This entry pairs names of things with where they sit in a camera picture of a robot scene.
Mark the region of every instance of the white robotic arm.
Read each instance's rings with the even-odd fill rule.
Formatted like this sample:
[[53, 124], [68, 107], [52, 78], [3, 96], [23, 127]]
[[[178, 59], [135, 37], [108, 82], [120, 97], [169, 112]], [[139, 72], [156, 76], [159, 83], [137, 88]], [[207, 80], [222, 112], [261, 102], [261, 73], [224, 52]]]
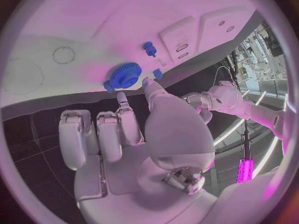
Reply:
[[207, 115], [209, 111], [228, 113], [266, 126], [282, 140], [285, 112], [256, 106], [252, 101], [243, 100], [241, 92], [228, 81], [220, 81], [219, 86], [211, 87], [208, 92], [190, 93], [182, 98], [196, 109], [206, 123], [211, 118], [211, 114]]

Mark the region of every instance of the dark floor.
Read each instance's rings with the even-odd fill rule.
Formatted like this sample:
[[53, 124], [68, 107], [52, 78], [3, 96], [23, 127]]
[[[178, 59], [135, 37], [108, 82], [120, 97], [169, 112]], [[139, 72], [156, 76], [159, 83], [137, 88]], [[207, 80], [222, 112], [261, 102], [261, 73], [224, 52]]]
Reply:
[[[166, 90], [177, 96], [189, 92], [207, 91], [213, 85], [218, 67], [218, 64], [211, 66]], [[220, 69], [217, 80], [229, 80], [229, 76], [223, 69]], [[130, 96], [128, 100], [134, 109], [141, 131], [144, 133], [145, 121], [149, 115], [145, 97], [144, 95]], [[115, 99], [107, 99], [92, 104], [76, 104], [40, 111], [3, 123], [11, 156], [22, 178], [53, 213], [69, 224], [85, 224], [86, 222], [81, 216], [74, 198], [75, 172], [65, 166], [59, 148], [60, 114], [66, 109], [87, 109], [95, 121], [99, 112], [115, 111], [117, 108], [118, 103]], [[208, 125], [213, 137], [219, 136], [234, 120], [234, 116], [214, 113], [214, 117]], [[2, 200], [5, 200], [2, 202], [4, 204], [1, 204], [0, 221], [8, 219], [5, 223], [33, 223], [18, 207], [2, 180], [0, 191]]]

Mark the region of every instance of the curved white surface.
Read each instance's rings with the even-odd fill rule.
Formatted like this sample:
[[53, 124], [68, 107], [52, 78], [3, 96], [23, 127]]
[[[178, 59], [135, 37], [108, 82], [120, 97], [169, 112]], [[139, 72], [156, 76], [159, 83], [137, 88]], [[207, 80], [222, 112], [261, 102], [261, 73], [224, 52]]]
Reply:
[[[105, 91], [103, 83], [126, 62], [136, 62], [143, 70], [129, 88], [136, 90], [145, 76], [153, 78], [154, 70], [167, 72], [234, 39], [254, 11], [249, 0], [45, 0], [24, 26], [10, 55], [11, 60], [36, 64], [44, 80], [28, 94], [15, 95], [7, 91], [20, 82], [10, 79], [1, 90], [1, 107], [48, 96]], [[147, 41], [157, 49], [156, 58], [143, 50]], [[184, 44], [188, 47], [177, 52]], [[14, 67], [8, 64], [7, 69]], [[25, 74], [24, 79], [39, 83], [40, 78]]]

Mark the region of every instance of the black floor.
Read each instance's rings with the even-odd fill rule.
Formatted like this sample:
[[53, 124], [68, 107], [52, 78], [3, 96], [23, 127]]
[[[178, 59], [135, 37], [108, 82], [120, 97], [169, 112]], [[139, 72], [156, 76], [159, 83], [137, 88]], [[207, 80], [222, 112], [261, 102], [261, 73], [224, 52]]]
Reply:
[[[219, 65], [211, 66], [166, 90], [177, 96], [207, 91], [213, 85], [218, 67]], [[229, 80], [229, 76], [221, 69], [217, 80]], [[144, 132], [145, 121], [149, 115], [145, 97], [144, 95], [130, 96], [128, 100], [134, 109], [141, 131]], [[92, 104], [76, 104], [40, 111], [3, 123], [9, 150], [22, 178], [53, 213], [69, 224], [86, 222], [74, 198], [75, 172], [65, 166], [60, 152], [58, 140], [60, 114], [66, 109], [87, 109], [95, 121], [99, 112], [115, 111], [117, 108], [116, 99], [108, 99]], [[213, 115], [208, 126], [213, 137], [216, 138], [235, 120], [235, 117], [223, 113]], [[0, 222], [6, 220], [4, 223], [33, 223], [11, 197], [2, 180], [0, 180], [0, 192]]]

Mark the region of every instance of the magenta light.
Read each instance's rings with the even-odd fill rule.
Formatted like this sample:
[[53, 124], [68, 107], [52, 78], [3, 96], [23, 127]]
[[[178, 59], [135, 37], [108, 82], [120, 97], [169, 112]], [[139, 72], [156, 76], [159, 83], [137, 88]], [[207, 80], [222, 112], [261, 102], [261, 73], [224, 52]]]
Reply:
[[254, 168], [253, 158], [251, 160], [240, 160], [239, 173], [237, 183], [245, 183], [252, 179], [252, 173]]

